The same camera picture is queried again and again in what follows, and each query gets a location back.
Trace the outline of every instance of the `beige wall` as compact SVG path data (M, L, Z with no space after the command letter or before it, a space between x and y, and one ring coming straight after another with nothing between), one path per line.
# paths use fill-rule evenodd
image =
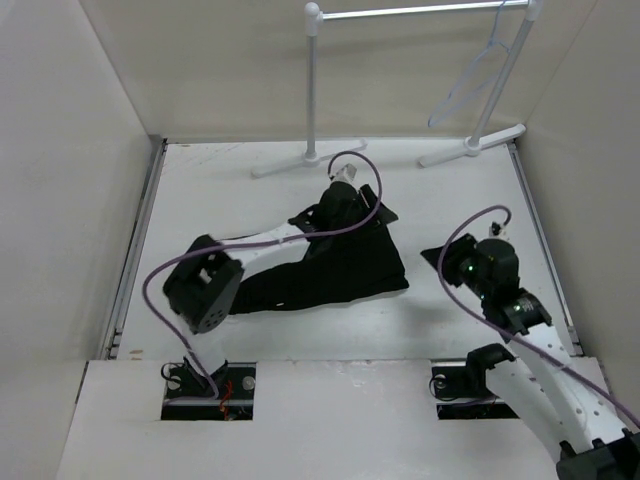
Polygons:
M527 126L523 163L586 352L640 413L640 2L599 0Z
M548 1L492 119L524 121L595 0ZM150 133L282 138L304 132L305 0L82 0ZM320 0L325 11L447 3ZM510 43L523 12L503 15ZM318 123L324 135L467 134L483 102L427 130L489 36L493 14L327 24L319 39ZM483 62L475 81L504 55Z
M46 480L150 143L77 0L0 2L0 111L0 477Z

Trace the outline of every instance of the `white wall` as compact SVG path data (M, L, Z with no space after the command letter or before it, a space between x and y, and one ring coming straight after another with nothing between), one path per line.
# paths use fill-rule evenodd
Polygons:
M586 351L640 413L640 3L598 0L527 126L527 178Z
M148 132L209 139L304 133L306 0L81 1ZM318 1L325 11L456 3ZM594 3L546 3L491 128L531 114ZM504 13L500 38L511 43L523 15ZM436 129L427 130L427 118L482 50L492 22L493 14L482 13L322 26L320 132L468 134L483 101ZM474 85L503 61L497 52L483 61Z
M150 143L77 0L11 6L0 1L0 476L47 479Z

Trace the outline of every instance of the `horizontal rod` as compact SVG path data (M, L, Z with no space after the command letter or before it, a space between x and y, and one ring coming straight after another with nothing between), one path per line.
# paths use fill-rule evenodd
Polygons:
M375 18L421 15L425 13L455 13L455 12L486 12L497 10L502 5L501 0L492 2L458 3L452 5L430 5L426 7L408 8L385 8L381 10L362 10L359 12L323 13L322 21L331 22L333 20L353 20L356 18ZM504 2L504 9L526 8L529 0L507 0Z

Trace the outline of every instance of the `cable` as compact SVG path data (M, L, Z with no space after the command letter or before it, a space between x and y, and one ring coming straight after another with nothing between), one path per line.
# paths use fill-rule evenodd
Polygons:
M346 151L343 151L343 152L336 153L333 156L333 158L331 160L329 160L329 165L327 167L327 174L329 176L331 176L331 167L333 166L334 162L338 158L340 158L342 156L345 156L345 155L354 155L354 156L360 158L361 160L363 160L364 162L366 162L369 165L369 167L371 167L371 170L373 170L373 174L376 177L376 182L378 184L378 199L376 200L376 203L373 206L373 209L371 210L371 212L369 212L369 214L364 219L360 220L359 222L357 222L357 223L355 223L355 224L353 224L353 225L351 225L349 227L339 228L337 230L330 230L330 231L326 231L326 232L301 233L301 234L297 234L297 235L290 235L290 236L285 237L285 238L280 238L280 239L276 239L276 240L268 240L268 241L264 241L264 242L234 243L234 244L230 244L230 245L215 245L213 247L202 248L200 250L193 250L193 251L185 253L183 255L179 255L177 257L174 257L171 260L167 260L162 265L154 268L151 271L151 273L149 273L149 275L147 275L147 277L144 279L144 282L142 283L142 298L144 299L144 302L146 303L147 307L149 307L149 310L151 310L151 312L158 318L158 320L160 320L180 340L180 342L184 345L184 347L187 350L187 353L193 359L193 362L196 365L196 367L198 367L200 372L202 372L204 374L204 377L205 377L207 383L211 387L212 397L213 397L214 400L217 399L218 396L220 395L218 387L216 386L216 384L213 381L213 379L211 378L211 376L207 374L206 369L204 368L204 366L202 365L202 362L200 361L200 358L198 357L198 354L191 347L191 344L189 343L189 340L187 339L187 337L185 335L183 335L182 332L167 317L165 317L160 312L160 310L158 310L158 308L156 308L156 306L151 302L151 299L149 298L149 284L151 283L151 281L160 272L166 270L171 265L175 265L176 263L180 263L181 261L188 260L190 258L196 258L196 257L200 257L200 256L203 256L203 255L210 255L212 253L217 253L217 252L220 252L222 250L240 250L240 249L266 248L266 247L272 247L274 245L279 245L279 244L285 243L285 242L293 242L293 241L309 239L309 238L333 237L333 236L336 236L336 235L342 235L344 233L352 232L352 231L357 230L358 228L366 225L367 223L369 223L369 221L371 219L373 219L375 217L375 215L378 213L378 210L380 209L380 205L382 205L382 179L380 178L380 172L378 171L376 166L373 164L373 162L371 160L369 160L369 158L367 158L365 155L363 155L363 154L361 154L359 152L353 152L353 151L350 151L350 150L346 150Z
M480 60L482 60L491 51L493 47L495 47L496 45L499 45L502 48L504 48L507 53L509 53L510 51L509 47L507 47L501 41L495 39L496 30L498 28L498 19L500 18L500 12L502 11L502 7L504 7L504 4L506 3L506 1L507 0L503 0L502 4L498 7L498 11L496 12L496 16L493 21L493 28L491 29L491 35L489 37L489 41L487 42L487 46L484 47L484 50L480 52L480 54L471 61L469 66L465 69L464 72L462 72L462 75L460 75L460 78L455 83L455 85L453 86L449 94L447 95L447 98L444 99L442 102L440 102L438 106L435 108L435 110L433 111L433 113L429 116L429 121L427 122L427 125L429 126L429 128L435 127L436 125L438 125L439 123L443 122L444 120L449 118L451 115L456 113L458 110L464 107L469 100L471 100L478 93L484 90L488 85L495 82L495 80L498 78L499 74L496 73L495 75L491 76L490 78L482 82L479 86L474 88L467 95L462 97L462 99L458 103L456 103L452 107L445 110L445 107L447 107L449 103L451 103L451 100L453 99L455 94L458 93L458 90L460 90L460 88L462 88L462 86L467 83L467 81L473 74L473 71L476 69Z
M560 360L555 358L553 355L550 355L549 353L545 352L541 348L538 348L535 345L532 345L531 343L527 342L526 340L523 340L518 336L512 335L505 329L494 325L493 323L489 322L486 318L484 318L482 315L478 315L476 312L474 312L469 307L467 307L464 303L462 303L453 294L453 292L447 285L447 282L445 281L444 275L442 273L442 264L444 262L444 257L447 253L447 250L449 249L453 241L456 239L456 237L465 228L467 228L472 222L486 215L487 213L494 212L496 210L502 210L507 214L507 219L504 222L504 224L507 225L511 221L511 210L509 210L509 208L505 207L504 205L493 205L491 207L488 207L488 208L485 208L484 210L479 211L478 213L472 215L467 220L462 222L462 224L454 230L454 232L445 242L444 246L442 247L442 251L440 252L440 257L438 257L438 266L437 266L438 279L440 280L440 284L442 285L442 288L444 289L445 293L449 296L449 298L453 301L453 303L458 305L458 307L460 307L467 314L469 314L470 316L478 320L480 323L486 325L492 330L495 330L500 335L502 335L503 338L508 338L509 340L519 345L522 345L523 347L528 348L532 352L540 355L544 360L548 361L555 367L561 368L564 372L567 373L567 375L569 375L574 380L577 380L578 382L582 383L586 387L589 387L591 390L593 390L594 392L596 392L597 394L599 394L600 396L602 396L603 398L611 402L611 404L615 406L618 410L620 410L629 420L631 420L636 427L640 428L640 419L631 410L629 410L626 406L624 406L621 402L619 402L613 395L609 394L609 392L600 388L598 385L596 385L595 383L593 383L591 380L581 375L580 373L576 372L574 369L567 367L565 364L563 364Z

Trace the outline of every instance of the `robotic arm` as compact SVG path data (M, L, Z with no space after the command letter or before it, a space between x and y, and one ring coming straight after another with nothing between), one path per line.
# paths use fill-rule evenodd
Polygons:
M494 224L492 230L497 235L500 227ZM441 251L425 250L422 256L437 269ZM515 250L506 241L477 242L465 235L450 245L442 272L449 285L464 284L480 298L489 322L548 351L563 367L508 337L504 342L517 357L501 344L474 350L465 367L440 372L438 394L501 397L544 444L560 480L640 479L640 434L633 435L603 399L566 373L572 359L549 313L520 287L518 267Z
M352 185L356 169L342 168L331 179L320 201L279 227L241 239L216 241L198 237L189 252L219 244L261 243L317 231L355 225L369 215L377 197L368 185ZM205 376L222 385L226 358L219 332L227 315L265 310L301 310L317 305L350 302L409 287L404 265L387 225L398 217L381 205L364 226L337 236L281 242L266 248L228 250L183 260L163 286L171 309L181 317L182 333L204 371L185 357L174 368L186 385L186 395L210 395Z

